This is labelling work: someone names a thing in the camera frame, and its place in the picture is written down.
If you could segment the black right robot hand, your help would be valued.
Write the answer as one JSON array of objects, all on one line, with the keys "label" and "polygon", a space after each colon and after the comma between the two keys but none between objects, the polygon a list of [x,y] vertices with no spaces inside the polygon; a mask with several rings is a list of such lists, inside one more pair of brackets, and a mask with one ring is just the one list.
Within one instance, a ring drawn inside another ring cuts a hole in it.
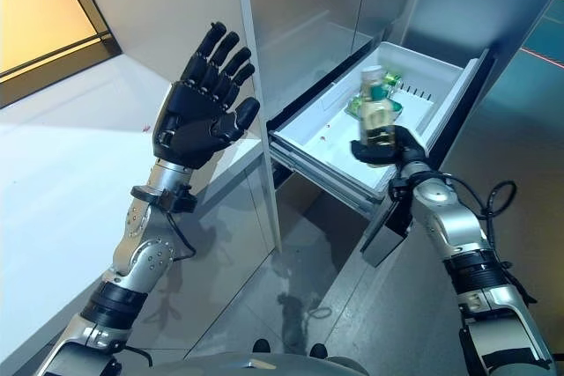
[{"label": "black right robot hand", "polygon": [[371,166],[395,166],[398,170],[412,162],[427,162],[428,153],[419,139],[406,127],[388,125],[375,130],[379,142],[363,144],[352,140],[352,155]]}]

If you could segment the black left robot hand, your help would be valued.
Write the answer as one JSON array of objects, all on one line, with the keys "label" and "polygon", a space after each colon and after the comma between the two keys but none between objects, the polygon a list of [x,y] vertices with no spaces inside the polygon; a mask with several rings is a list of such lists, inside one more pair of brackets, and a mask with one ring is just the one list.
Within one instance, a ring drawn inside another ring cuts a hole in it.
[{"label": "black left robot hand", "polygon": [[223,23],[211,24],[161,106],[152,133],[156,158],[199,169],[249,129],[260,103],[250,96],[234,104],[255,72],[250,49],[234,51],[239,40]]}]

